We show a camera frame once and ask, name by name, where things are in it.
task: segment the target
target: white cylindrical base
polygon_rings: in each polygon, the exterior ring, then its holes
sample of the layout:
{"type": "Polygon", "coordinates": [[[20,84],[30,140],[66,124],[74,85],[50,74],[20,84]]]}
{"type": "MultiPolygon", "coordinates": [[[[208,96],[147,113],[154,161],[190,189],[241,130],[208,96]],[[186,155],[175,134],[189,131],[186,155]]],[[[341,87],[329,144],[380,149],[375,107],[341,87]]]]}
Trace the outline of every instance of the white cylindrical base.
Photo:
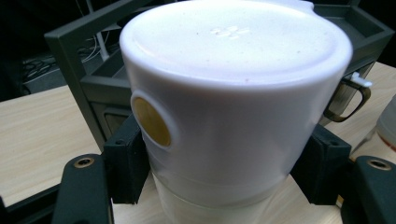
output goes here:
{"type": "Polygon", "coordinates": [[[240,207],[206,207],[179,198],[153,174],[167,224],[256,224],[271,196],[240,207]]]}

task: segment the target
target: light wood surface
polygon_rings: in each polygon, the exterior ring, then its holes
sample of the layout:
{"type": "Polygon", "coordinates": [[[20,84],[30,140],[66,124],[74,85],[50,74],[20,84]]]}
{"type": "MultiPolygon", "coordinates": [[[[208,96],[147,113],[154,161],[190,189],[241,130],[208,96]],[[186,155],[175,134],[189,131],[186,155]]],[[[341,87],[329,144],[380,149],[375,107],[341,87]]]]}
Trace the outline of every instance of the light wood surface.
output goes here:
{"type": "MultiPolygon", "coordinates": [[[[395,68],[377,63],[367,79],[374,82],[367,105],[349,120],[326,126],[353,147],[375,125],[396,93],[395,68]]],[[[86,153],[100,152],[67,87],[0,104],[0,195],[6,205],[59,183],[64,165],[86,153]]],[[[114,215],[116,223],[164,223],[151,176],[139,204],[115,204],[114,215]]],[[[342,220],[336,206],[309,204],[289,177],[274,195],[260,223],[342,223],[342,220]]]]}
{"type": "Polygon", "coordinates": [[[54,186],[78,155],[100,153],[68,89],[0,104],[0,195],[6,205],[54,186]]]}

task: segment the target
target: dark background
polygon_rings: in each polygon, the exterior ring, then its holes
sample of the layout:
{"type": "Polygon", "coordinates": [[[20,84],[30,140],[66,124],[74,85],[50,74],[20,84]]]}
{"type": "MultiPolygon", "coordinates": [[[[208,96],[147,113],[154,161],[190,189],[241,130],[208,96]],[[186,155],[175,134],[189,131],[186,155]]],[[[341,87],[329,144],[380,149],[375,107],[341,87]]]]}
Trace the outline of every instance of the dark background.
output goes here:
{"type": "MultiPolygon", "coordinates": [[[[117,0],[92,0],[99,9],[117,0]]],[[[311,0],[348,4],[350,0],[311,0]]],[[[360,7],[396,30],[393,0],[361,0],[360,7]]],[[[22,85],[23,60],[49,51],[44,34],[88,14],[85,0],[0,0],[0,102],[26,94],[22,85]]],[[[396,67],[396,37],[379,62],[396,67]]]]}

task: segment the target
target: gray metal frame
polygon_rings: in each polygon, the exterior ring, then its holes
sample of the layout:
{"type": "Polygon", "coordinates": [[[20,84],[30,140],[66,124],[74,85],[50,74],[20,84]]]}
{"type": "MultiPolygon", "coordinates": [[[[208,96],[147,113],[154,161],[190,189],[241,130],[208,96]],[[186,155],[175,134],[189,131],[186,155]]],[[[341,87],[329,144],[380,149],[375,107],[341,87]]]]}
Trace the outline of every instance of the gray metal frame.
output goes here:
{"type": "MultiPolygon", "coordinates": [[[[73,21],[45,35],[79,109],[91,129],[98,146],[114,133],[132,113],[131,90],[125,76],[120,52],[110,56],[96,71],[87,74],[77,49],[88,37],[115,21],[130,15],[151,0],[120,0],[108,7],[73,21]]],[[[348,6],[315,5],[315,11],[334,22],[350,37],[354,54],[346,75],[359,71],[365,77],[393,35],[393,31],[357,7],[359,0],[348,6]]],[[[339,88],[332,108],[342,113],[354,90],[339,88]]]]}

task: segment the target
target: white container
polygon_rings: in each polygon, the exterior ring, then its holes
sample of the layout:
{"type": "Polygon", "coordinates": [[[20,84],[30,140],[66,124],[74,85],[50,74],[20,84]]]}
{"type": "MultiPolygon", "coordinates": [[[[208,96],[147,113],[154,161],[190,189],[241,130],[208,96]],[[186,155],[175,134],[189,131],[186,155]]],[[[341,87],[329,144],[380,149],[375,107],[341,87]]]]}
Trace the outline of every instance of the white container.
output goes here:
{"type": "Polygon", "coordinates": [[[187,1],[125,26],[132,110],[152,171],[175,197],[243,208],[287,177],[352,54],[312,6],[187,1]]]}
{"type": "Polygon", "coordinates": [[[235,207],[207,207],[181,199],[153,175],[155,186],[160,195],[167,224],[256,224],[258,217],[271,202],[272,197],[259,202],[235,207]]]}
{"type": "Polygon", "coordinates": [[[351,152],[351,159],[359,156],[378,157],[396,164],[396,95],[382,111],[374,128],[351,152]]]}

